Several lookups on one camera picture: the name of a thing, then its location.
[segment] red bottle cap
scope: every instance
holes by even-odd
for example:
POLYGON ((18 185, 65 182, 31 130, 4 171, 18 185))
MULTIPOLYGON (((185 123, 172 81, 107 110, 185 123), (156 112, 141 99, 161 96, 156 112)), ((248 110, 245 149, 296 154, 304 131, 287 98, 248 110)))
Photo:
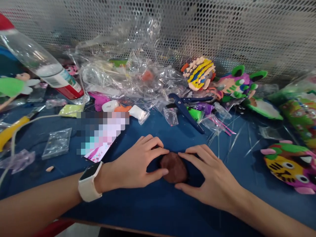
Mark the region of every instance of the red bottle cap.
POLYGON ((11 23, 11 21, 9 21, 8 18, 0 13, 0 31, 10 29, 14 29, 14 25, 11 23))

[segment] metal mesh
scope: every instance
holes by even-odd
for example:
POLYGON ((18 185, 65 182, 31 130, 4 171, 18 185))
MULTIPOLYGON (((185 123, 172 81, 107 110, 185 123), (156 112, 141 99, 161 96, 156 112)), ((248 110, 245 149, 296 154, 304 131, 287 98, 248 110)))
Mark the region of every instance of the metal mesh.
POLYGON ((218 74, 245 64, 246 72, 269 71, 261 82, 284 85, 316 62, 315 0, 0 0, 0 11, 59 54, 149 15, 158 19, 159 44, 172 50, 176 68, 186 56, 205 55, 218 74))

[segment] yellow handle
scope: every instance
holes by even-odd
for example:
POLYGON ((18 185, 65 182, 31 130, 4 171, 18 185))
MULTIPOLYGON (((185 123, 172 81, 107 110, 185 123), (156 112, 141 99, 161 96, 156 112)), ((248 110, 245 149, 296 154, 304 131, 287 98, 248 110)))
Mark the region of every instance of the yellow handle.
POLYGON ((28 121, 30 121, 30 119, 24 116, 0 133, 0 152, 3 151, 4 145, 12 138, 14 132, 28 121))

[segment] blue tablecloth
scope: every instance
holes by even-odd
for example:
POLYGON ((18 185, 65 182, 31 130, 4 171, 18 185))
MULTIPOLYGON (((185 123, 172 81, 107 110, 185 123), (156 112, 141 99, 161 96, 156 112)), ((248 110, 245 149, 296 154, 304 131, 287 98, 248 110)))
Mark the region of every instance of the blue tablecloth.
MULTIPOLYGON (((31 108, 17 108, 10 112, 4 121, 14 122, 30 111, 31 108)), ((109 161, 119 157, 140 136, 147 134, 158 136, 165 148, 174 152, 183 152, 190 146, 208 143, 207 139, 211 133, 199 134, 182 116, 178 116, 178 126, 170 127, 159 112, 150 112, 150 117, 142 126, 136 119, 130 119, 130 126, 122 134, 119 145, 108 158, 109 161)), ((53 113, 54 109, 44 109, 40 116, 53 113)), ((232 144, 237 135, 229 137, 222 132, 210 145, 214 153, 224 161, 243 187, 285 214, 316 229, 316 196, 298 194, 291 186, 276 179, 270 174, 263 156, 258 152, 275 141, 263 139, 258 134, 257 119, 253 120, 246 115, 233 115, 233 119, 236 120, 229 127, 239 133, 234 146, 232 147, 232 144)), ((7 175, 0 190, 0 198, 84 171, 90 162, 76 154, 76 149, 84 139, 75 135, 78 121, 75 118, 45 118, 22 131, 16 151, 23 148, 36 151, 36 161, 19 173, 7 175), (49 132, 69 127, 73 128, 69 153, 42 161, 41 155, 49 132), (55 170, 45 172, 45 169, 52 165, 55 170)), ((282 128, 279 130, 285 139, 291 139, 282 128)), ((186 164, 190 175, 189 184, 201 185, 204 180, 201 173, 192 164, 186 164)), ((154 160, 148 170, 156 168, 157 162, 154 160)), ((119 189, 105 193, 102 198, 92 203, 81 203, 65 213, 64 217, 171 236, 236 236, 236 233, 259 235, 234 216, 198 202, 176 190, 164 179, 142 189, 119 189)))

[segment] purple clay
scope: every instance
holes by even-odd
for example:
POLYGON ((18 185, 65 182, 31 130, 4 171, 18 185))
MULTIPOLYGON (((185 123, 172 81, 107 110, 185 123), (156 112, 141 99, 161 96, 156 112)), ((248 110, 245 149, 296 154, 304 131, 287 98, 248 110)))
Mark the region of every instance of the purple clay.
POLYGON ((205 115, 209 115, 215 107, 213 105, 199 102, 194 109, 199 111, 204 111, 205 115))

